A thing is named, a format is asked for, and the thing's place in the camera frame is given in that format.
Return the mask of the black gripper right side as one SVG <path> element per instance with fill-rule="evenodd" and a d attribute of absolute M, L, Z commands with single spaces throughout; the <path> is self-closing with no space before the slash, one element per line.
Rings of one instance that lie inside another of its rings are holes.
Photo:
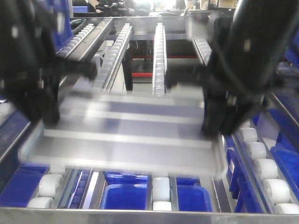
<path fill-rule="evenodd" d="M 231 135 L 247 119 L 265 109 L 268 87 L 251 89 L 236 75 L 221 79 L 211 71 L 202 77 L 205 136 Z"/>

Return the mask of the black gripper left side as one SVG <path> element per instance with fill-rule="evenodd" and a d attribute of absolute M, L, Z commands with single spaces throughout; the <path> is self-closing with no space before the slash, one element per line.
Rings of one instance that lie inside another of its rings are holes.
<path fill-rule="evenodd" d="M 45 124 L 56 124 L 60 118 L 59 84 L 67 75 L 83 75 L 93 80 L 97 68 L 92 62 L 56 56 L 53 61 L 33 69 L 1 69 L 0 93 L 31 122 L 43 120 Z"/>

